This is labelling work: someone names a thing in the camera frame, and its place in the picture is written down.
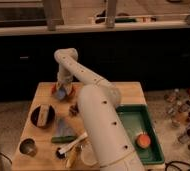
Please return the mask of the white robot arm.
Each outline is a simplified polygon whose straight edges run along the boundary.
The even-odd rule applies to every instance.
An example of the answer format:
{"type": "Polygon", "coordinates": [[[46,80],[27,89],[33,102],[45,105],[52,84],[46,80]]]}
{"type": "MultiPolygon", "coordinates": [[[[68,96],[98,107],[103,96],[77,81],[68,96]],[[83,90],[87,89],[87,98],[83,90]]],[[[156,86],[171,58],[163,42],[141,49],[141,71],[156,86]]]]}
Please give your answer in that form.
{"type": "Polygon", "coordinates": [[[78,63],[74,48],[58,49],[54,58],[59,64],[60,83],[71,83],[75,76],[84,84],[77,95],[77,106],[100,171],[145,171],[116,112],[121,103],[120,90],[78,63]]]}

